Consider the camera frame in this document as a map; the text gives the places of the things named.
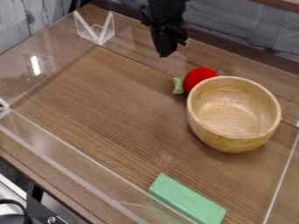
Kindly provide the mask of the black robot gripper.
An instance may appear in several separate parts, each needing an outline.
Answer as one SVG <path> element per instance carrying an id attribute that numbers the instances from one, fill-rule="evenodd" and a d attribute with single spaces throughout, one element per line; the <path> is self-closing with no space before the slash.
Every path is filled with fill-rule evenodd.
<path id="1" fill-rule="evenodd" d="M 187 44 L 187 23 L 183 19 L 188 0 L 148 0 L 140 7 L 142 23 L 150 27 L 155 50 L 166 58 Z"/>

